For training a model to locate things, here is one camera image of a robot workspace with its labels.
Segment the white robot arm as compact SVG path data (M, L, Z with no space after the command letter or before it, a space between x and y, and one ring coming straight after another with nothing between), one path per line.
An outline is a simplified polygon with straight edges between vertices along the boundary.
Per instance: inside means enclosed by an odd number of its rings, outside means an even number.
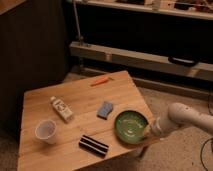
M213 116L200 113L183 103L173 103L166 114L145 127L142 135L163 138L186 126L195 126L213 135Z

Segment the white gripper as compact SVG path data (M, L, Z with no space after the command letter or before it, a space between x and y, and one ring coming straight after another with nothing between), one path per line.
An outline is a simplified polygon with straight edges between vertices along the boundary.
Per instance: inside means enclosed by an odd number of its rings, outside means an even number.
M149 136L151 133L154 136L158 136L158 137L162 135L162 130L157 121L154 121L150 125L147 125L143 130L143 136Z

